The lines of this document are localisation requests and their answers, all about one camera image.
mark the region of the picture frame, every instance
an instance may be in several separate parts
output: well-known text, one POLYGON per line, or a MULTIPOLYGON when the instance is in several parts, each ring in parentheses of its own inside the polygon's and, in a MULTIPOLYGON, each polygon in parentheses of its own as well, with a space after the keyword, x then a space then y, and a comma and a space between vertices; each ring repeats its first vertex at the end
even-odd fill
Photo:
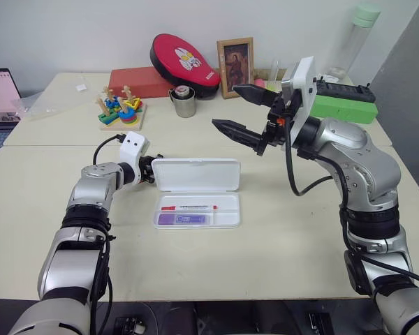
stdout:
POLYGON ((217 54, 223 98, 239 96, 235 84, 253 84, 253 38, 218 40, 217 54))

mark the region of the white wall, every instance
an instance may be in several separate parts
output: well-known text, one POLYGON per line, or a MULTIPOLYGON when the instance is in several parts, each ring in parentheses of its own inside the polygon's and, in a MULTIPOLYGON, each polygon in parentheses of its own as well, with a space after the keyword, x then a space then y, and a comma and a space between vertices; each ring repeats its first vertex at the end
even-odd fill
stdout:
MULTIPOLYGON (((153 38, 168 32, 214 67, 216 40, 253 36, 257 68, 274 57, 286 65, 314 55, 322 69, 358 2, 0 0, 0 67, 11 69, 21 91, 40 91, 62 71, 150 66, 153 38)), ((419 5, 374 2, 383 12, 352 72, 361 83, 374 77, 419 5)))

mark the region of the stainless steel cup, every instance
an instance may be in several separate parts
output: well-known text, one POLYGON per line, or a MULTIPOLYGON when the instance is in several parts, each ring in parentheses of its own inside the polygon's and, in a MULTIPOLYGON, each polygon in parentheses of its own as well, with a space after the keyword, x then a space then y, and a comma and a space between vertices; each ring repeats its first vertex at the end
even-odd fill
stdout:
POLYGON ((191 87, 180 85, 170 89, 169 97, 179 117, 192 117, 196 113, 196 92, 191 87))

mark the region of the red box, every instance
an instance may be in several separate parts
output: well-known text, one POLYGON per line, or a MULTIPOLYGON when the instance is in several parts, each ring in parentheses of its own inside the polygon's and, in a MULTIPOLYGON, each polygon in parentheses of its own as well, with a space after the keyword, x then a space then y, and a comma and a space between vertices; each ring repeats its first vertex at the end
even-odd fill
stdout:
POLYGON ((132 94, 138 98, 169 96, 169 89, 174 87, 153 66, 112 70, 109 89, 113 90, 113 94, 126 98, 126 94, 122 92, 124 85, 129 86, 132 94))

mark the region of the green bottle cap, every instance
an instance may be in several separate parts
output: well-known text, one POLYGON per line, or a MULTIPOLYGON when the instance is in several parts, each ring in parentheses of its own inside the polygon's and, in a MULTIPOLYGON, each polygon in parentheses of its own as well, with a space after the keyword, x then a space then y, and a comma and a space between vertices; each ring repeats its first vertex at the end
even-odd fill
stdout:
POLYGON ((355 8, 355 16, 352 22, 362 28, 371 28, 380 12, 380 8, 372 3, 361 3, 355 8))

